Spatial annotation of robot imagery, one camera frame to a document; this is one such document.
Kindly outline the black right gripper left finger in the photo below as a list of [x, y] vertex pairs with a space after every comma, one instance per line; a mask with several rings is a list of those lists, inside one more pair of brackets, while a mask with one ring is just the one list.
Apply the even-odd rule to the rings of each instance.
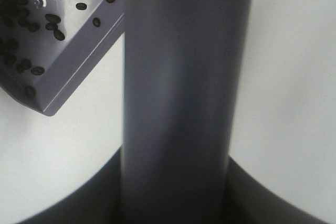
[[21, 223], [120, 223], [120, 157], [118, 149], [80, 188]]

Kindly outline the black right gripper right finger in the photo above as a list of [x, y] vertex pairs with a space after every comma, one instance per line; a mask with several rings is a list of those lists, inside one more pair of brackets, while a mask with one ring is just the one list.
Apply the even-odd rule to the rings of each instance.
[[223, 203], [223, 223], [324, 223], [272, 193], [232, 158]]

